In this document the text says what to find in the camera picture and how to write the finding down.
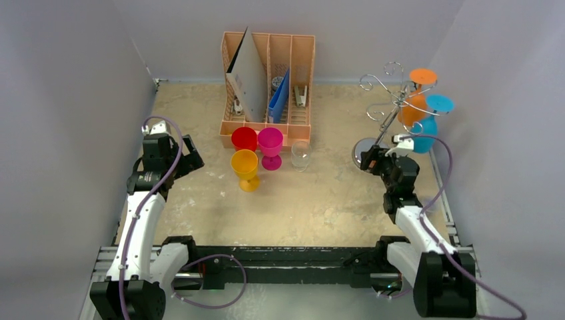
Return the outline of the red wine glass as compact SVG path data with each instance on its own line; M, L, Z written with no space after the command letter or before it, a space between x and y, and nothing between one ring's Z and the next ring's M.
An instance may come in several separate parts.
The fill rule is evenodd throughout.
M255 152L258 146L257 132L250 127L239 127L233 131L231 143L236 151L246 149Z

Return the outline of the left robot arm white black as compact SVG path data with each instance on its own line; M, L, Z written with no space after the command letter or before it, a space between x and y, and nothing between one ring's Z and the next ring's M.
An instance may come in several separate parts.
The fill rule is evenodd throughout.
M190 135L183 146L167 132L143 139L143 154L127 180L127 220L117 253L104 280L94 282L90 299L102 319L162 319L175 273L195 270L199 255L191 236L168 237L152 259L157 223L176 179L203 167Z

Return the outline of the pink wine glass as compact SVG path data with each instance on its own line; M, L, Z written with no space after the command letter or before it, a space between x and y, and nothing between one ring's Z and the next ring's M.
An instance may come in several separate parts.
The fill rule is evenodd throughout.
M284 136L280 130L274 127L267 127L258 134L258 144L263 157L261 164L264 169L276 171L282 165L279 155L283 147Z

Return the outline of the yellow wine glass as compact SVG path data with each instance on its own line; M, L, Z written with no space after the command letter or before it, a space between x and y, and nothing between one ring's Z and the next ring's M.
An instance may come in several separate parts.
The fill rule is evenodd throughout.
M259 159L254 151L241 149L231 157L231 168L239 178L239 187L245 192L253 192L259 188L260 179L257 175Z

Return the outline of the chrome wine glass rack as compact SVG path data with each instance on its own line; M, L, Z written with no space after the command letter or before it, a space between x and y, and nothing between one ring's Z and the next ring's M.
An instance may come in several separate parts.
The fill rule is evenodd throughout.
M383 66L384 74L387 76L398 76L398 89L392 90L391 88L387 87L385 82L379 79L376 75L366 74L363 75L359 79L359 87L364 91L372 91L375 87L379 86L384 90L384 92L388 95L388 99L384 102L380 103L373 103L366 108L366 116L371 119L372 121L376 121L379 123L379 132L376 138L364 138L358 141L352 149L352 160L357 167L360 167L361 162L361 152L368 151L372 145L379 145L383 148L387 148L388 145L384 142L385 135L389 131L391 125L397 120L397 115L401 107L405 104L405 98L407 95L416 89L416 85L412 83L409 79L409 74L405 75L404 67L401 63L396 61L391 61L386 63ZM429 88L424 87L424 94L427 97L427 93L435 88L438 84L438 80L436 85ZM428 112L435 116L439 117L444 113L433 113L432 111ZM402 128L405 132L409 135L418 135L415 132L416 126L422 125L419 122L416 122L412 127L407 127L400 123Z

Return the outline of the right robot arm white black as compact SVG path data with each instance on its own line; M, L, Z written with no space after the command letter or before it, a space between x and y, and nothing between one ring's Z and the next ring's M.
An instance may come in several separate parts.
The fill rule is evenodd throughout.
M384 212L406 235L374 253L382 271L397 268L412 287L413 301L421 317L473 318L476 315L476 284L464 273L475 274L475 263L442 240L419 201L415 181L420 167L396 149L378 145L356 146L352 152L358 167L382 179Z

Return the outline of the clear glass wine glass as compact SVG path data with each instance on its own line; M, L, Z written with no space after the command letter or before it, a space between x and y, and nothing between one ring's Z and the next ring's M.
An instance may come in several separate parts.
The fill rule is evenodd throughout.
M291 147L291 163L293 168L298 172L307 169L310 163L312 148L307 141L297 141Z

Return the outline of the blue wine glass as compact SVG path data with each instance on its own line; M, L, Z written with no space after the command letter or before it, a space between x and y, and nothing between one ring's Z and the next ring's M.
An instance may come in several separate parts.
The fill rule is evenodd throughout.
M428 110L433 113L449 113L455 108L453 100L445 95L429 95L425 98ZM418 121L421 126L416 126L415 132L418 133L416 137L413 137L415 153L424 154L432 149L435 143L435 139L426 138L423 135L438 135L438 127L436 123L436 117L433 115L427 115L423 120Z

